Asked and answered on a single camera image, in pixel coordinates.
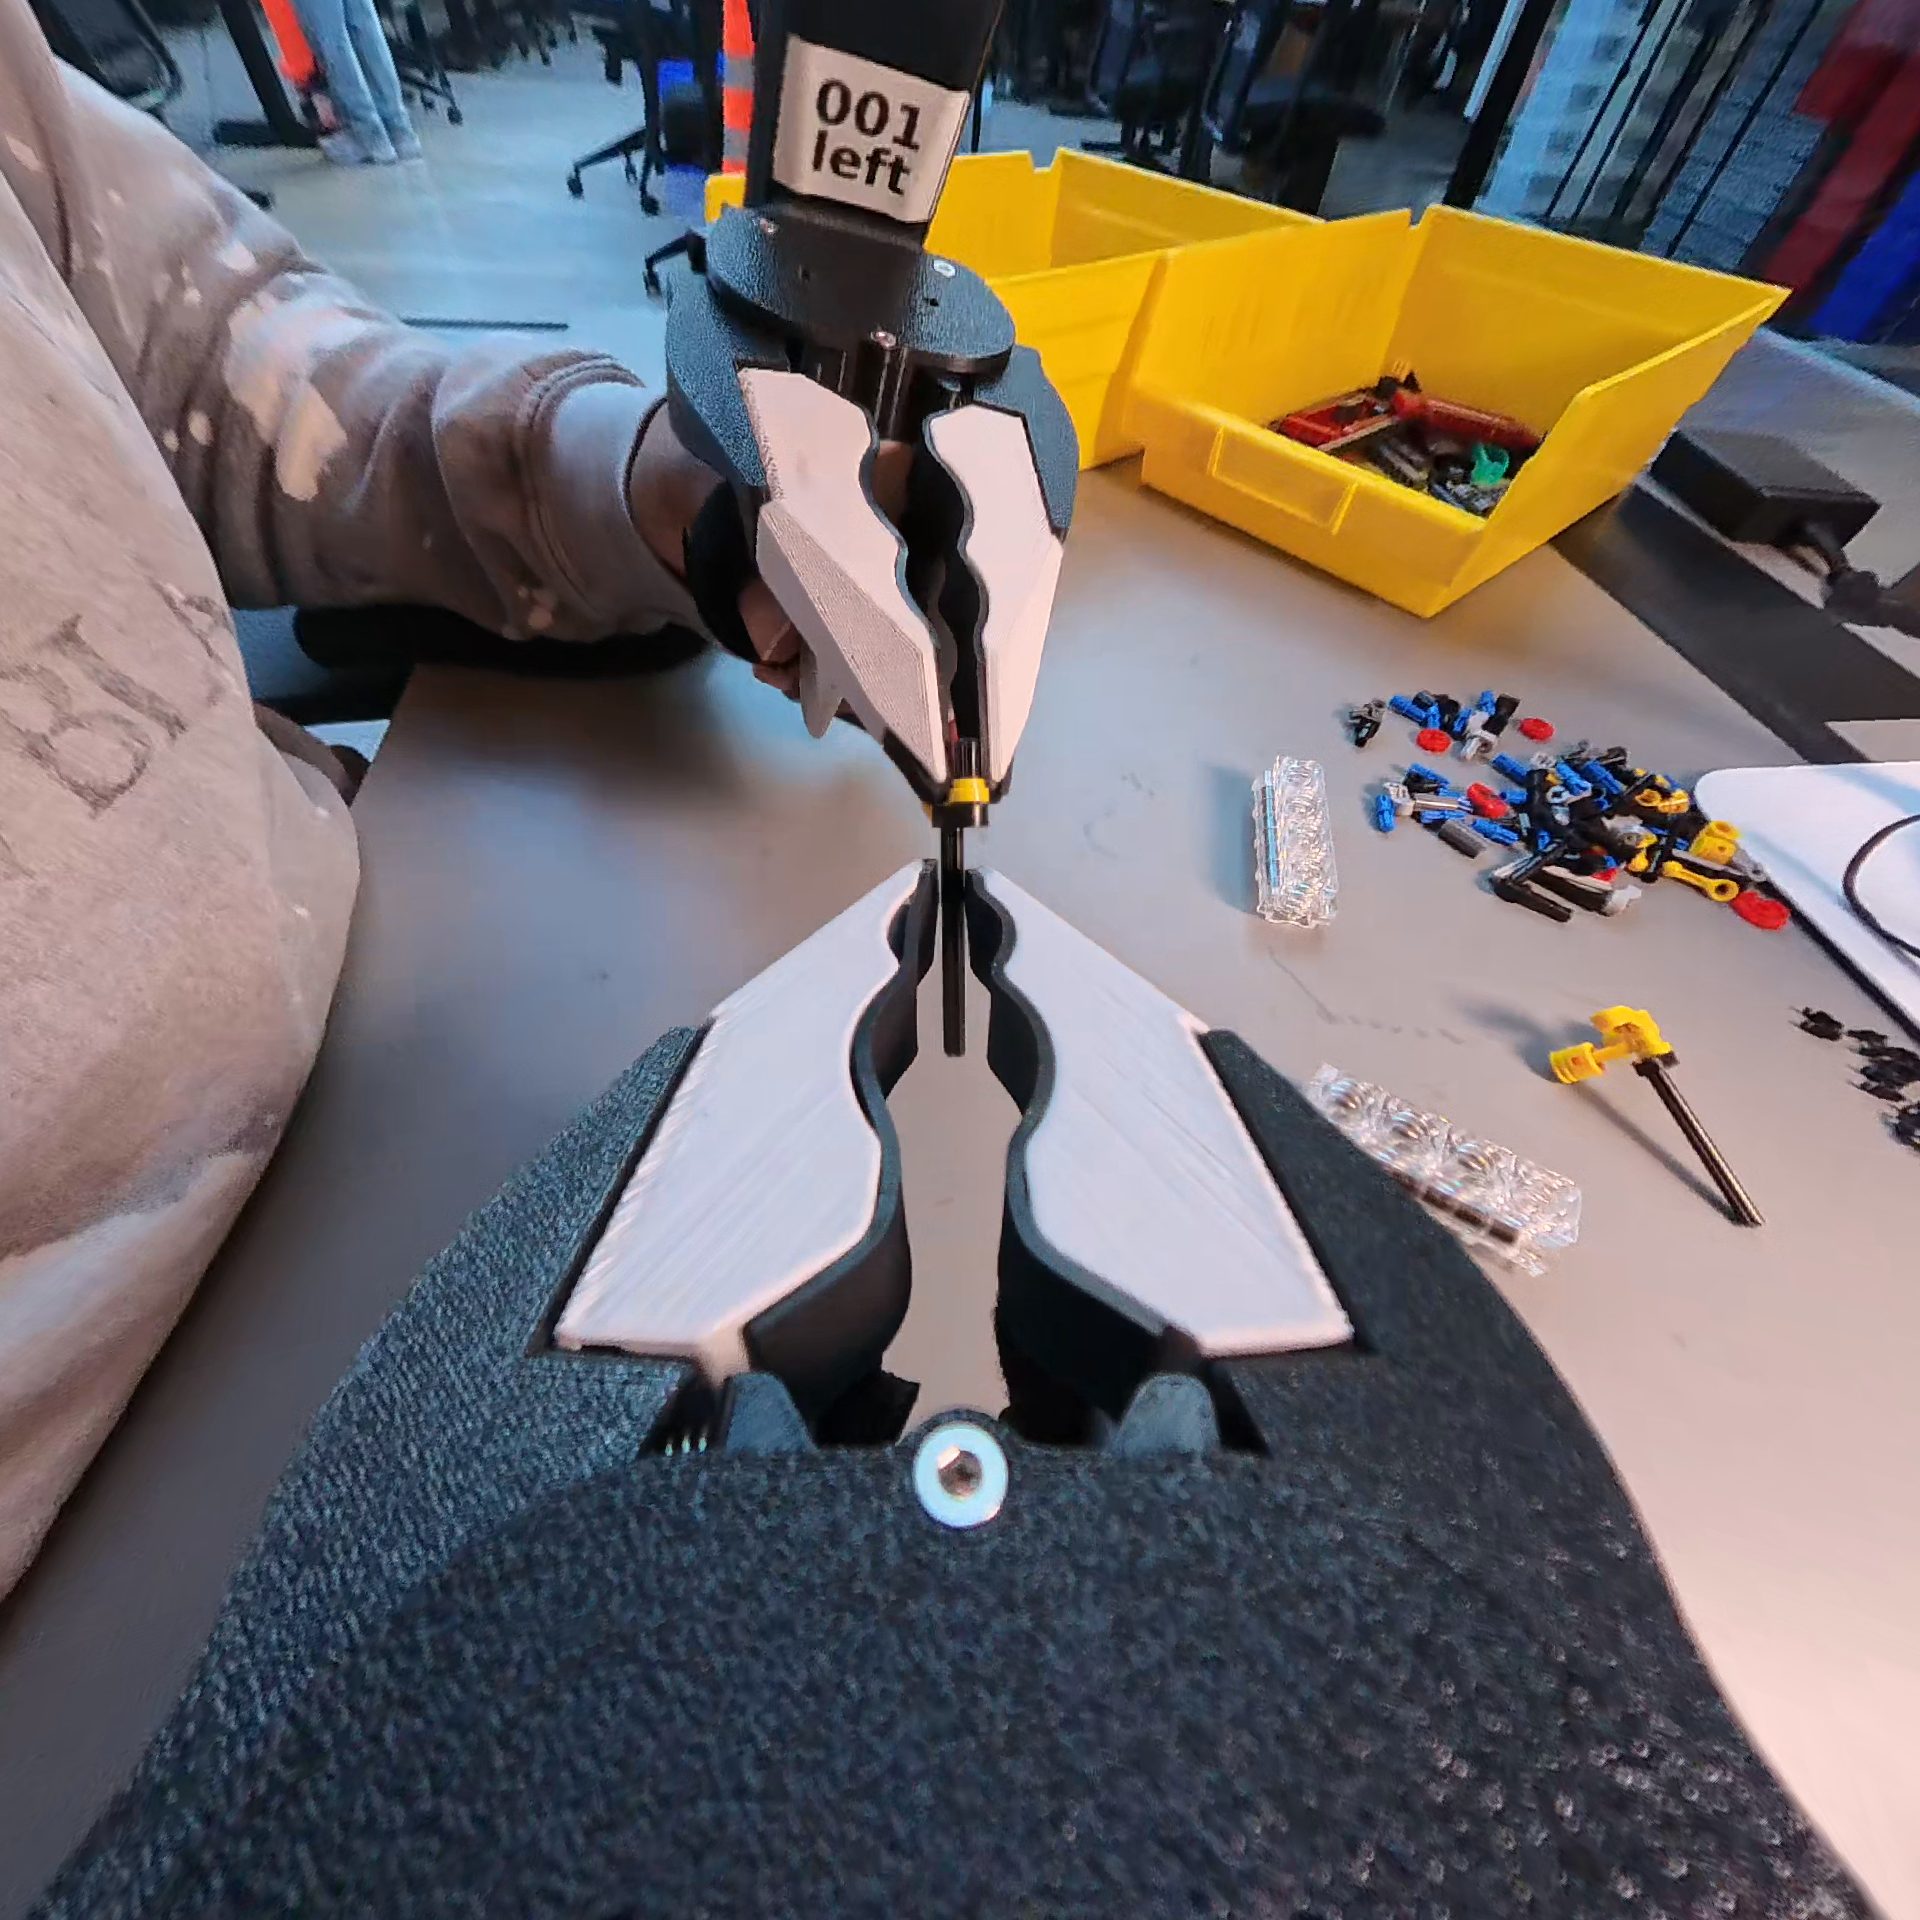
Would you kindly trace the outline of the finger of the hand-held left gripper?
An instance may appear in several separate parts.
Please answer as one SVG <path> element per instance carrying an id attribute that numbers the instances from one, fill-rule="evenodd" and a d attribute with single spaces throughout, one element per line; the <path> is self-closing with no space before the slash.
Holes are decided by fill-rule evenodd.
<path id="1" fill-rule="evenodd" d="M 977 402 L 937 415 L 923 453 L 950 737 L 999 799 L 1035 700 L 1065 538 L 1017 415 Z"/>
<path id="2" fill-rule="evenodd" d="M 802 372 L 742 368 L 735 381 L 766 483 L 758 576 L 806 644 L 806 732 L 824 737 L 849 708 L 927 791 L 950 791 L 937 640 L 905 587 L 905 541 L 867 489 L 873 421 Z"/>

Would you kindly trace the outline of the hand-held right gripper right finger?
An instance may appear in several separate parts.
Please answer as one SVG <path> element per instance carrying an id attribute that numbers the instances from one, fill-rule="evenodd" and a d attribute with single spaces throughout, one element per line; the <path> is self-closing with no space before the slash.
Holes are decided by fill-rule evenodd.
<path id="1" fill-rule="evenodd" d="M 1006 1415 L 1042 1444 L 1120 1424 L 1155 1376 L 1341 1354 L 1352 1317 L 1257 1139 L 1211 1029 L 994 872 L 966 880 L 987 1058 L 1017 1107 L 994 1337 Z"/>

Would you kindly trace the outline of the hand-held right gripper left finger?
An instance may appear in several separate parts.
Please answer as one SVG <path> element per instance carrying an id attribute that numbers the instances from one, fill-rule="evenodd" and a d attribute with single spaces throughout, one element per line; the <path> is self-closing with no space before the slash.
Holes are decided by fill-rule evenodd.
<path id="1" fill-rule="evenodd" d="M 782 1383 L 821 1421 L 879 1372 L 912 1256 L 889 1096 L 921 1051 L 921 869 L 721 999 L 554 1321 L 566 1354 Z"/>

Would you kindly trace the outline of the black toy axle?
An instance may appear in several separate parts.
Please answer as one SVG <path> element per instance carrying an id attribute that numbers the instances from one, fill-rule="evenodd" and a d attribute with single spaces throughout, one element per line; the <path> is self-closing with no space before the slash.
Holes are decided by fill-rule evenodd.
<path id="1" fill-rule="evenodd" d="M 979 748 L 969 737 L 950 746 L 950 780 L 982 778 Z M 943 795 L 927 810 L 938 834 L 938 939 L 942 939 L 942 1034 L 943 1053 L 966 1053 L 966 979 L 969 979 L 969 861 L 966 834 L 987 823 L 989 807 L 949 807 Z"/>

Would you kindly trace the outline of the yellow and black axle assembly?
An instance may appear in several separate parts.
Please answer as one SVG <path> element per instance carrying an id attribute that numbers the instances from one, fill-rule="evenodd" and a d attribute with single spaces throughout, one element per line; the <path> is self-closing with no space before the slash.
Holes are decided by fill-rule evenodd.
<path id="1" fill-rule="evenodd" d="M 1632 1071 L 1655 1092 L 1690 1148 L 1730 1218 L 1747 1231 L 1761 1228 L 1763 1215 L 1688 1097 L 1679 1090 L 1675 1077 L 1677 1053 L 1653 1012 L 1632 1007 L 1611 1007 L 1590 1018 L 1590 1029 L 1590 1040 L 1555 1047 L 1550 1053 L 1547 1073 L 1552 1081 L 1562 1089 L 1576 1089 L 1602 1080 L 1613 1068 Z"/>

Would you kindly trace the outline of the person's left forearm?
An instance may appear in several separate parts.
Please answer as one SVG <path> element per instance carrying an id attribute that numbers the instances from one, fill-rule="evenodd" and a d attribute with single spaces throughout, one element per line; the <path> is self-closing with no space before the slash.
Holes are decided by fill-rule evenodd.
<path id="1" fill-rule="evenodd" d="M 632 505 L 657 400 L 603 354 L 427 354 L 351 375 L 326 408 L 342 442 L 273 519 L 281 602 L 433 608 L 511 642 L 699 631 L 687 589 Z"/>

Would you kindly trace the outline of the grey desk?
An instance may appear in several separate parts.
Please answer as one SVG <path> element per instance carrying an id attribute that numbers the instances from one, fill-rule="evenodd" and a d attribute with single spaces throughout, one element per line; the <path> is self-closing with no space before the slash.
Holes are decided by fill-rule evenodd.
<path id="1" fill-rule="evenodd" d="M 1886 1027 L 1800 931 L 1655 888 L 1552 925 L 1375 834 L 1336 707 L 1495 687 L 1679 776 L 1784 763 L 1555 554 L 1409 620 L 1088 476 L 1013 799 L 975 859 L 1208 1025 L 1561 1171 L 1571 1250 L 1497 1280 L 1611 1450 L 1721 1691 L 1888 1915 L 1914 1915 L 1914 1154 L 1800 1007 Z M 1253 781 L 1325 773 L 1336 905 L 1257 915 Z M 657 680 L 422 672 L 354 807 L 363 896 L 278 1160 L 5 1607 L 5 1915 L 175 1701 L 277 1477 L 465 1217 L 666 1027 L 929 850 L 897 776 L 725 656 Z M 1611 1007 L 1763 1215 L 1730 1218 L 1657 1096 L 1552 1081 Z"/>

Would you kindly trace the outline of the person's left hand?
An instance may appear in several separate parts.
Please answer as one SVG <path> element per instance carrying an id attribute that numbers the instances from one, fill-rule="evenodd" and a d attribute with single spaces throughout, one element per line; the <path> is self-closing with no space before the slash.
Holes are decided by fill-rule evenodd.
<path id="1" fill-rule="evenodd" d="M 685 580 L 687 530 L 711 498 L 735 505 L 721 476 L 683 445 L 659 400 L 646 417 L 631 459 L 627 501 L 640 538 L 681 580 Z M 735 620 L 751 650 L 754 680 L 787 703 L 797 703 L 802 668 L 808 658 L 806 644 L 754 569 L 741 584 Z"/>

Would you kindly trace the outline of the yellow plastic bin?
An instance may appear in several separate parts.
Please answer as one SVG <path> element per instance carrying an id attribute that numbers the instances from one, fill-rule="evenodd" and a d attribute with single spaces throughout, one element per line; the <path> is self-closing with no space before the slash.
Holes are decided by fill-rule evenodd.
<path id="1" fill-rule="evenodd" d="M 1141 451 L 1128 435 L 1123 391 L 1145 331 L 1145 311 L 1167 253 L 1247 234 L 1312 225 L 1267 210 L 1247 225 L 1249 203 L 1192 183 L 1167 180 L 1123 163 L 1066 152 L 1045 172 L 1017 156 L 962 160 L 987 176 L 969 185 L 945 179 L 929 241 L 971 268 L 1006 305 L 1014 341 L 1039 357 L 1063 399 L 1074 435 L 1110 440 L 1105 455 Z M 962 247 L 950 250 L 949 203 L 962 199 Z M 927 464 L 912 448 L 874 445 L 867 489 L 897 528 L 921 505 Z"/>

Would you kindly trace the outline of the black office chair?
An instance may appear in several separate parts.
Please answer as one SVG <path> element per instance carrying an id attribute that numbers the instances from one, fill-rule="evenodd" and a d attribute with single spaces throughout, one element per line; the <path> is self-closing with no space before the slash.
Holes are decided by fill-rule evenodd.
<path id="1" fill-rule="evenodd" d="M 655 180 L 672 167 L 705 160 L 715 140 L 715 52 L 703 4 L 581 3 L 566 11 L 597 42 L 605 83 L 616 90 L 625 73 L 634 73 L 641 99 L 631 133 L 568 164 L 566 194 L 581 201 L 584 173 L 616 160 L 640 208 L 655 218 L 663 210 Z"/>

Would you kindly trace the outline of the clear toy brick dark rod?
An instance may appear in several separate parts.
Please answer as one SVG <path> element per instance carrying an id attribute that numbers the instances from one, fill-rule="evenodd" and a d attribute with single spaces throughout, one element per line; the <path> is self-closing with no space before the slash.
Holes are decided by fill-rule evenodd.
<path id="1" fill-rule="evenodd" d="M 1325 1063 L 1305 1097 L 1473 1253 L 1537 1275 L 1576 1244 L 1582 1192 L 1570 1178 Z"/>

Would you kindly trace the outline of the yellow bin with toy parts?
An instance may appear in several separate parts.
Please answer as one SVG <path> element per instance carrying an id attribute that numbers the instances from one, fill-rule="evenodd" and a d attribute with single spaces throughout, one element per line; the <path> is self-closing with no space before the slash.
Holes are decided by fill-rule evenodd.
<path id="1" fill-rule="evenodd" d="M 1167 253 L 1123 415 L 1154 491 L 1431 618 L 1627 489 L 1786 296 L 1446 205 L 1255 232 Z M 1387 372 L 1542 440 L 1487 514 L 1277 429 Z"/>

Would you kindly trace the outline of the clear toy brick grey rod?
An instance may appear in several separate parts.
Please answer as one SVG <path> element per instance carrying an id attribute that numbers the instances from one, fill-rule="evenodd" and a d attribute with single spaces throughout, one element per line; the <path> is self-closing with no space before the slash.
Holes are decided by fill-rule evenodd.
<path id="1" fill-rule="evenodd" d="M 1255 912 L 1296 931 L 1336 915 L 1336 859 L 1318 762 L 1274 757 L 1253 781 Z"/>

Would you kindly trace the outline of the red and black toy parts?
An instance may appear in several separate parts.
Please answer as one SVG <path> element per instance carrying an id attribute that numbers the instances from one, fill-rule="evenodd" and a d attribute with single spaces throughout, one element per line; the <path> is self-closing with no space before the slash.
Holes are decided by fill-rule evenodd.
<path id="1" fill-rule="evenodd" d="M 1273 419 L 1267 429 L 1477 519 L 1491 514 L 1544 444 L 1514 417 L 1429 394 L 1409 371 Z"/>

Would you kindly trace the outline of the pile of colourful toy pieces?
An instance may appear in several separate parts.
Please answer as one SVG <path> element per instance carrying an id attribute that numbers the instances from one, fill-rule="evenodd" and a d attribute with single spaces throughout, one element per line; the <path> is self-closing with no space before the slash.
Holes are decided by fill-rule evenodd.
<path id="1" fill-rule="evenodd" d="M 1648 892 L 1672 889 L 1763 932 L 1792 923 L 1741 833 L 1690 787 L 1627 748 L 1561 732 L 1511 692 L 1415 688 L 1343 705 L 1334 720 L 1358 752 L 1381 739 L 1409 749 L 1374 781 L 1369 826 L 1449 848 L 1503 905 L 1568 925 L 1618 920 Z"/>

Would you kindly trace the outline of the heap of black toy pins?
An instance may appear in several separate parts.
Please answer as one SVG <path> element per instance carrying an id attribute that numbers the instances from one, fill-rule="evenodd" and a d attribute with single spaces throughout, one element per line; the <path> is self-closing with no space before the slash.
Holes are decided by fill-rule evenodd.
<path id="1" fill-rule="evenodd" d="M 1847 1027 L 1825 1010 L 1799 1008 L 1799 1031 L 1851 1049 L 1856 1089 L 1883 1107 L 1888 1139 L 1918 1153 L 1918 1051 L 1872 1027 Z"/>

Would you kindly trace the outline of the black power adapter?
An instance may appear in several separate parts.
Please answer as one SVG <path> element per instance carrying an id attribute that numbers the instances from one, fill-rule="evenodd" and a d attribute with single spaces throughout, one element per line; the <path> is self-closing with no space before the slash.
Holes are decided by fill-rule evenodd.
<path id="1" fill-rule="evenodd" d="M 1793 444 L 1744 429 L 1682 428 L 1648 479 L 1735 545 L 1839 554 L 1881 512 L 1872 495 Z"/>

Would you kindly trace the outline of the stack of red blue bins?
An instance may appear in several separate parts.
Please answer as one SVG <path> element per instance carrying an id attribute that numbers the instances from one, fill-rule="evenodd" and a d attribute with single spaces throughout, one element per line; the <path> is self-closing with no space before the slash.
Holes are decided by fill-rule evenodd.
<path id="1" fill-rule="evenodd" d="M 1793 113 L 1816 130 L 1760 276 L 1778 330 L 1841 346 L 1914 338 L 1918 4 L 1849 4 Z"/>

